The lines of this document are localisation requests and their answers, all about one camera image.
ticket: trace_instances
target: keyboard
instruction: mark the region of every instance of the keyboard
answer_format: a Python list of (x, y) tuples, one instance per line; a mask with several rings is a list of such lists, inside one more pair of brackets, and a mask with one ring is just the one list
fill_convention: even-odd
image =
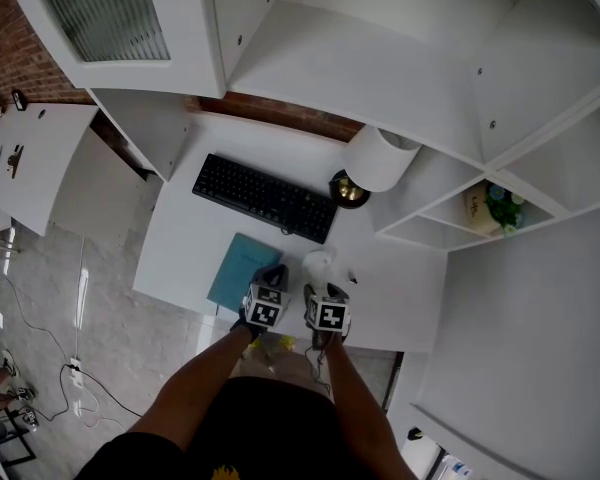
[(319, 244), (338, 209), (328, 197), (212, 154), (192, 192)]

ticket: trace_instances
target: white desk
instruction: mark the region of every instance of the white desk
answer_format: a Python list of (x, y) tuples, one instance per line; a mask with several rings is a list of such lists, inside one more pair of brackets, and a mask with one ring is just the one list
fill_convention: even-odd
[[(293, 299), (276, 331), (308, 337), (300, 264), (323, 246), (191, 193), (208, 153), (218, 153), (318, 192), (342, 168), (343, 144), (245, 119), (196, 115), (173, 176), (151, 219), (134, 289), (207, 315), (209, 288), (235, 233), (284, 252)], [(373, 233), (368, 210), (339, 209), (326, 247), (336, 250), (332, 282), (351, 298), (350, 345), (430, 351), (441, 303), (446, 254)], [(351, 269), (358, 284), (346, 281)], [(226, 311), (228, 318), (235, 313)]]
[[(124, 243), (143, 181), (89, 128), (97, 111), (95, 105), (46, 103), (24, 112), (7, 108), (0, 118), (2, 210), (42, 236), (53, 222)], [(12, 178), (7, 159), (16, 145), (24, 149)]]

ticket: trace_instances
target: gray floor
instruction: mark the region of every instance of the gray floor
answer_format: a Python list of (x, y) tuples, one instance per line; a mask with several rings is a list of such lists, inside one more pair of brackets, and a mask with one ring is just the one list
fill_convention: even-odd
[[(78, 354), (83, 369), (102, 382), (123, 404), (138, 413), (145, 411), (166, 379), (183, 363), (226, 334), (227, 324), (151, 299), (132, 290), (138, 257), (160, 183), (150, 177), (136, 212), (132, 230), (123, 250), (112, 249), (81, 236), (52, 227), (40, 238), (16, 226), (16, 246), (22, 253), (9, 264), (8, 277), (16, 287), (27, 321), (50, 330), (51, 336), (32, 330), (23, 322), (13, 291), (0, 282), (0, 351), (9, 348), (23, 381), (38, 391), (34, 402), (47, 416), (64, 409), (59, 374), (66, 357)], [(82, 328), (76, 340), (76, 301), (81, 269), (89, 281)], [(4, 261), (0, 261), (0, 280)], [(297, 349), (305, 343), (298, 343)], [(349, 350), (361, 376), (378, 400), (386, 390), (393, 359), (392, 352)], [(102, 446), (131, 426), (136, 417), (118, 407), (94, 382), (86, 387), (97, 398), (97, 413), (82, 411), (84, 423), (73, 411), (95, 409), (96, 401), (86, 390), (74, 387), (69, 373), (63, 385), (70, 408), (52, 423), (42, 421), (27, 438), (38, 459), (10, 468), (12, 478), (73, 478), (82, 465)], [(13, 458), (22, 450), (5, 447)]]

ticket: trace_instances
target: potted plant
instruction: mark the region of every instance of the potted plant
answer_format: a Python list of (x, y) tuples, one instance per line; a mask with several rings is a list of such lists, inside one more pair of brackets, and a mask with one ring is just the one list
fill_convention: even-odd
[(465, 193), (471, 228), (487, 235), (501, 228), (504, 235), (510, 236), (520, 229), (522, 203), (520, 196), (489, 181), (474, 185)]

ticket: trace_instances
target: cable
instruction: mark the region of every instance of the cable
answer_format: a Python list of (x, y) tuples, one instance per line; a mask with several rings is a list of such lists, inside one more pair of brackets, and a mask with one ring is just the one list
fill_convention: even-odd
[(84, 421), (84, 419), (82, 418), (82, 411), (87, 411), (92, 414), (95, 414), (100, 409), (100, 401), (98, 400), (98, 398), (91, 391), (89, 391), (86, 387), (84, 388), (84, 390), (87, 393), (89, 393), (89, 395), (91, 395), (91, 398), (93, 398), (96, 401), (96, 408), (92, 410), (92, 409), (87, 409), (86, 407), (81, 407), (80, 399), (78, 399), (78, 418), (80, 419), (80, 421), (82, 422), (82, 424), (85, 427), (92, 430), (92, 429), (96, 428), (100, 424), (101, 421), (112, 421), (114, 423), (117, 423), (123, 432), (127, 431), (127, 429), (122, 426), (122, 423), (120, 423), (118, 420), (115, 420), (113, 418), (99, 418), (98, 421), (96, 421), (95, 424), (93, 424), (93, 425), (89, 425), (86, 421)]
[(91, 398), (93, 398), (96, 401), (96, 408), (91, 410), (91, 409), (87, 409), (86, 407), (83, 407), (82, 410), (83, 411), (87, 411), (87, 412), (92, 412), (92, 413), (96, 413), (100, 410), (100, 400), (98, 400), (98, 398), (96, 397), (96, 395), (94, 395), (91, 391), (89, 391), (86, 387), (83, 388), (87, 393), (89, 393), (89, 395), (91, 395)]
[(141, 416), (140, 414), (138, 414), (137, 412), (135, 412), (135, 411), (132, 411), (132, 410), (131, 410), (131, 409), (129, 409), (128, 407), (126, 407), (126, 406), (122, 405), (122, 404), (121, 404), (121, 403), (118, 401), (118, 399), (117, 399), (115, 396), (113, 396), (113, 395), (111, 394), (111, 392), (110, 392), (110, 391), (109, 391), (107, 388), (105, 388), (105, 387), (103, 386), (103, 384), (102, 384), (102, 383), (101, 383), (101, 382), (100, 382), (98, 379), (96, 379), (96, 378), (95, 378), (95, 377), (93, 377), (92, 375), (89, 375), (89, 374), (88, 374), (87, 372), (85, 372), (84, 370), (80, 370), (79, 368), (77, 368), (77, 367), (75, 367), (75, 366), (73, 366), (73, 365), (65, 365), (65, 366), (68, 366), (68, 367), (69, 367), (69, 368), (71, 368), (72, 370), (76, 370), (76, 371), (78, 371), (78, 372), (81, 372), (83, 375), (86, 375), (87, 377), (89, 377), (89, 378), (90, 378), (92, 381), (94, 381), (94, 382), (95, 382), (96, 384), (98, 384), (98, 385), (99, 385), (99, 386), (100, 386), (102, 389), (104, 389), (105, 393), (106, 393), (107, 395), (109, 395), (109, 396), (110, 396), (110, 397), (113, 399), (113, 401), (114, 401), (115, 403), (117, 403), (117, 404), (118, 404), (120, 407), (122, 407), (122, 408), (123, 408), (125, 411), (127, 411), (127, 412), (130, 412), (131, 414), (134, 414), (134, 415), (136, 415), (138, 418), (142, 418), (142, 416)]
[(80, 408), (78, 408), (78, 418), (80, 418), (82, 424), (89, 430), (93, 430), (94, 428), (96, 428), (98, 425), (100, 425), (101, 421), (113, 421), (114, 423), (117, 423), (120, 426), (123, 432), (127, 431), (127, 429), (122, 426), (122, 423), (120, 423), (118, 420), (114, 420), (113, 418), (100, 418), (98, 419), (98, 421), (96, 421), (95, 425), (89, 425), (86, 421), (82, 419), (82, 416), (80, 416)]
[(329, 338), (329, 341), (327, 342), (327, 344), (320, 351), (320, 355), (318, 356), (318, 361), (317, 361), (318, 362), (317, 372), (313, 368), (313, 363), (311, 362), (311, 359), (309, 359), (309, 355), (308, 355), (309, 350), (313, 349), (313, 344), (311, 344), (311, 346), (309, 346), (309, 348), (307, 348), (307, 350), (304, 351), (304, 357), (307, 360), (307, 362), (309, 363), (309, 366), (311, 367), (311, 374), (313, 375), (313, 380), (317, 384), (320, 384), (321, 386), (323, 386), (327, 390), (327, 394), (329, 396), (331, 396), (331, 386), (329, 384), (327, 384), (326, 382), (321, 381), (320, 376), (322, 375), (322, 360), (324, 359), (324, 356), (327, 354), (327, 347), (329, 345), (331, 345), (332, 340), (333, 340), (333, 334), (331, 334), (331, 338)]
[[(82, 274), (82, 261), (83, 261), (83, 252), (84, 252), (84, 237), (82, 238), (82, 248), (81, 248), (81, 250), (80, 250), (80, 273), (81, 273), (81, 274)], [(69, 369), (71, 369), (71, 370), (76, 370), (76, 371), (79, 371), (79, 372), (81, 372), (83, 375), (86, 375), (86, 376), (87, 376), (87, 377), (89, 377), (91, 380), (93, 380), (94, 382), (96, 382), (96, 383), (97, 383), (97, 384), (98, 384), (98, 385), (99, 385), (99, 386), (100, 386), (102, 389), (104, 389), (104, 391), (107, 393), (107, 395), (109, 395), (109, 396), (110, 396), (110, 397), (111, 397), (111, 398), (112, 398), (112, 399), (113, 399), (113, 400), (114, 400), (114, 401), (115, 401), (115, 402), (116, 402), (116, 403), (117, 403), (117, 404), (118, 404), (120, 407), (122, 407), (122, 408), (123, 408), (125, 411), (127, 411), (127, 412), (130, 412), (131, 414), (134, 414), (134, 415), (135, 415), (135, 416), (137, 416), (138, 418), (141, 418), (141, 417), (142, 417), (142, 416), (140, 416), (140, 414), (138, 414), (137, 412), (135, 412), (135, 411), (132, 411), (132, 410), (131, 410), (131, 409), (129, 409), (128, 407), (125, 407), (124, 405), (122, 405), (122, 404), (121, 404), (121, 403), (118, 401), (118, 399), (117, 399), (115, 396), (113, 396), (113, 395), (111, 394), (111, 392), (109, 392), (109, 390), (108, 390), (106, 387), (104, 387), (104, 386), (102, 385), (102, 383), (101, 383), (101, 382), (100, 382), (98, 379), (96, 379), (95, 377), (93, 377), (93, 376), (89, 375), (88, 373), (86, 373), (86, 372), (84, 372), (84, 371), (82, 371), (82, 370), (78, 369), (77, 367), (75, 367), (75, 366), (73, 366), (73, 365), (71, 365), (71, 364), (68, 364), (67, 355), (64, 353), (64, 350), (63, 350), (63, 349), (62, 349), (62, 347), (60, 346), (60, 343), (58, 342), (58, 340), (56, 339), (56, 337), (54, 336), (54, 334), (53, 334), (53, 333), (52, 333), (50, 330), (48, 330), (48, 329), (44, 329), (44, 328), (42, 328), (42, 327), (36, 327), (35, 325), (31, 325), (31, 324), (30, 324), (30, 323), (27, 321), (26, 317), (24, 316), (24, 311), (22, 310), (22, 305), (20, 304), (20, 299), (18, 298), (18, 292), (17, 292), (17, 290), (16, 290), (16, 287), (15, 287), (15, 285), (14, 285), (14, 284), (13, 284), (13, 282), (11, 281), (11, 279), (9, 279), (7, 276), (3, 276), (3, 277), (2, 277), (2, 279), (0, 279), (0, 283), (1, 283), (1, 282), (3, 282), (3, 281), (7, 281), (7, 282), (9, 283), (9, 286), (11, 286), (11, 290), (13, 291), (13, 295), (14, 295), (14, 297), (15, 297), (15, 299), (16, 299), (16, 303), (17, 303), (17, 305), (18, 305), (18, 309), (20, 310), (20, 316), (22, 317), (22, 321), (25, 323), (25, 325), (26, 325), (27, 327), (29, 327), (30, 329), (33, 329), (34, 331), (46, 332), (46, 333), (47, 333), (49, 336), (51, 336), (51, 337), (53, 338), (53, 341), (55, 342), (55, 344), (58, 346), (58, 349), (60, 350), (60, 353), (62, 354), (62, 357), (64, 358), (64, 364), (63, 364), (63, 365), (62, 365), (62, 367), (60, 368), (60, 373), (59, 373), (59, 382), (60, 382), (60, 389), (62, 390), (62, 396), (63, 396), (63, 398), (64, 398), (64, 403), (65, 403), (66, 407), (65, 407), (63, 410), (61, 410), (61, 411), (59, 411), (59, 412), (57, 412), (57, 413), (53, 414), (53, 415), (52, 415), (52, 416), (50, 416), (50, 417), (49, 417), (49, 416), (47, 416), (47, 415), (45, 415), (45, 414), (44, 414), (44, 413), (43, 413), (43, 412), (42, 412), (40, 409), (37, 409), (37, 408), (35, 408), (35, 407), (33, 407), (33, 406), (31, 406), (31, 410), (33, 410), (35, 413), (37, 413), (37, 414), (39, 414), (40, 416), (42, 416), (42, 417), (43, 417), (45, 420), (47, 420), (49, 423), (51, 423), (51, 422), (52, 422), (54, 419), (56, 419), (58, 416), (60, 416), (60, 415), (62, 415), (62, 414), (65, 414), (66, 412), (68, 412), (68, 411), (69, 411), (69, 399), (67, 398), (67, 394), (66, 394), (66, 392), (65, 392), (65, 390), (64, 390), (64, 385), (62, 384), (62, 372), (64, 371), (64, 369), (65, 369), (65, 368), (69, 368)], [(79, 304), (76, 304), (76, 316), (77, 316), (77, 311), (78, 311), (78, 305), (79, 305)], [(79, 333), (79, 330), (77, 329), (77, 326), (76, 326), (76, 357), (78, 356), (78, 345), (79, 345), (79, 342), (78, 342), (78, 336), (79, 336), (79, 334), (78, 334), (78, 333)], [(89, 394), (90, 394), (91, 396), (93, 396), (93, 398), (96, 400), (96, 403), (98, 404), (98, 406), (97, 406), (97, 408), (96, 408), (96, 411), (97, 411), (97, 410), (100, 408), (100, 402), (99, 402), (99, 401), (98, 401), (98, 399), (97, 399), (97, 398), (96, 398), (96, 397), (93, 395), (93, 393), (91, 393), (89, 390), (87, 390), (87, 391), (88, 391), (88, 392), (89, 392)], [(110, 420), (110, 421), (114, 421), (114, 422), (118, 423), (118, 425), (120, 425), (120, 427), (122, 427), (122, 425), (120, 424), (120, 422), (118, 422), (117, 420), (111, 419), (111, 418), (101, 418), (101, 420), (98, 420), (98, 422), (96, 422), (96, 424), (95, 424), (95, 425), (93, 425), (93, 426), (90, 426), (90, 425), (88, 425), (88, 424), (87, 424), (86, 422), (84, 422), (84, 421), (82, 421), (82, 423), (84, 423), (84, 425), (85, 425), (86, 427), (88, 427), (88, 428), (95, 428), (96, 426), (98, 426), (98, 423), (100, 423), (100, 421), (103, 421), (103, 420)]]
[(60, 368), (60, 389), (62, 390), (62, 396), (64, 397), (64, 403), (67, 404), (67, 407), (65, 409), (63, 409), (60, 412), (55, 413), (53, 416), (49, 417), (46, 416), (40, 409), (36, 409), (35, 407), (31, 407), (31, 409), (35, 412), (37, 412), (40, 416), (42, 416), (45, 420), (47, 420), (49, 423), (51, 423), (53, 420), (55, 420), (58, 416), (60, 416), (61, 414), (64, 414), (65, 412), (69, 411), (69, 400), (67, 398), (67, 394), (64, 392), (64, 386), (62, 385), (62, 372), (64, 371), (64, 369), (69, 366), (68, 364), (63, 364), (62, 368)]
[[(78, 355), (78, 338), (80, 336), (80, 329), (78, 328), (78, 318), (80, 317), (80, 315), (78, 315), (78, 309), (80, 308), (80, 279), (82, 278), (82, 260), (84, 258), (83, 256), (84, 254), (84, 235), (82, 235), (82, 247), (80, 247), (80, 270), (78, 271), (78, 289), (77, 289), (77, 294), (76, 294), (76, 357), (80, 357)], [(86, 290), (84, 291), (84, 293), (82, 294), (82, 304), (84, 307), (84, 298), (87, 296)]]
[(62, 350), (60, 343), (58, 342), (56, 337), (53, 335), (53, 333), (48, 329), (44, 329), (42, 327), (36, 327), (35, 325), (31, 325), (29, 322), (27, 322), (27, 319), (24, 316), (24, 312), (22, 311), (22, 306), (20, 305), (20, 299), (18, 298), (18, 293), (16, 291), (16, 287), (14, 286), (11, 279), (9, 279), (7, 276), (3, 276), (2, 279), (0, 279), (0, 283), (3, 281), (7, 281), (9, 283), (9, 286), (11, 286), (11, 289), (13, 290), (13, 295), (16, 299), (16, 303), (18, 304), (18, 309), (20, 310), (20, 316), (22, 317), (22, 321), (25, 323), (25, 325), (27, 327), (29, 327), (30, 329), (33, 329), (34, 331), (46, 332), (49, 336), (51, 336), (53, 338), (53, 341), (56, 342), (56, 345), (58, 346), (58, 349), (60, 350), (60, 353), (62, 354), (62, 357), (64, 358), (64, 362), (67, 363), (68, 362), (67, 354), (64, 353), (64, 350)]

